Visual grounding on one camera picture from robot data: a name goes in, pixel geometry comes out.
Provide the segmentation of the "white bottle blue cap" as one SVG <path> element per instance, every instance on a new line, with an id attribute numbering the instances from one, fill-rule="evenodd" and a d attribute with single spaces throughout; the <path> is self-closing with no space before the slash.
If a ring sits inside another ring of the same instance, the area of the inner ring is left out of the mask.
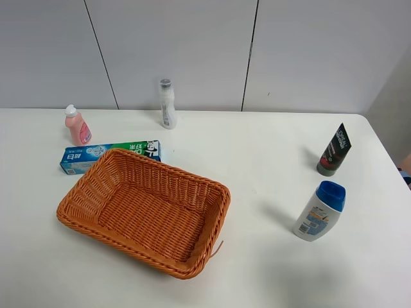
<path id="1" fill-rule="evenodd" d="M 337 223 L 345 205 L 343 186 L 322 181 L 293 226 L 294 234 L 312 242 L 328 233 Z"/>

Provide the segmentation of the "blue object at edge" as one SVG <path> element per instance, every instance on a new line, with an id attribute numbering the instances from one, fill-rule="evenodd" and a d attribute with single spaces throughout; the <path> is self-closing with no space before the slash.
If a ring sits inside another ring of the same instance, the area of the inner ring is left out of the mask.
<path id="1" fill-rule="evenodd" d="M 402 170 L 400 167 L 398 168 L 398 171 L 400 175 L 402 176 L 402 178 L 404 179 L 407 187 L 411 189 L 411 175 L 408 174 L 405 170 Z"/>

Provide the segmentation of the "white bottle grey cap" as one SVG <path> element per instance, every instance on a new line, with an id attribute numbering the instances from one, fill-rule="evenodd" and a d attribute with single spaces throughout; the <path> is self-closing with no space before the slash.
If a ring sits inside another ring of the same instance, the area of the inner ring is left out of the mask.
<path id="1" fill-rule="evenodd" d="M 162 125 L 166 129 L 174 129 L 177 125 L 177 114 L 175 111 L 175 93 L 171 80 L 162 79 L 159 83 L 159 98 L 162 110 Z"/>

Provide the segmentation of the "orange wicker basket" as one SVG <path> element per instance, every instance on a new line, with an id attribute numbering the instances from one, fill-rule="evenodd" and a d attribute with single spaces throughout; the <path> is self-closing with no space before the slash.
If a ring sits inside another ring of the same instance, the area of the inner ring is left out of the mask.
<path id="1" fill-rule="evenodd" d="M 59 222 L 179 279 L 219 250 L 223 184 L 124 149 L 103 154 L 57 208 Z"/>

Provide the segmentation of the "green blue toothpaste box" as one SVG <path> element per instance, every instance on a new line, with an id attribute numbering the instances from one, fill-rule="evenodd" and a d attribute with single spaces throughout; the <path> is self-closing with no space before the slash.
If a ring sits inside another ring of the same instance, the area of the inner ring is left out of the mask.
<path id="1" fill-rule="evenodd" d="M 84 174 L 105 152 L 111 149 L 124 149 L 159 162 L 162 160 L 160 141 L 134 141 L 66 148 L 60 161 L 60 167 L 67 175 Z"/>

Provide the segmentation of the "pink bottle white cap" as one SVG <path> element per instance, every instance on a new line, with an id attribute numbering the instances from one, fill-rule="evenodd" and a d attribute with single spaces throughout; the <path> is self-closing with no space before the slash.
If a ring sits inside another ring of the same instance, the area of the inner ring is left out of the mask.
<path id="1" fill-rule="evenodd" d="M 85 146 L 91 140 L 92 133 L 74 105 L 68 105 L 65 109 L 65 126 L 69 129 L 73 144 L 75 146 Z"/>

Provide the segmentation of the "black red cosmetic tube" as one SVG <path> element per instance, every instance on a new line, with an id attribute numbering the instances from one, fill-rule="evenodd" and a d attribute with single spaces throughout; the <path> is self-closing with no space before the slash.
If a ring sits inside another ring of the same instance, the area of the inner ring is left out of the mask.
<path id="1" fill-rule="evenodd" d="M 351 141 L 344 124 L 341 123 L 324 150 L 317 164 L 317 171 L 323 176 L 333 176 L 343 163 L 350 149 Z"/>

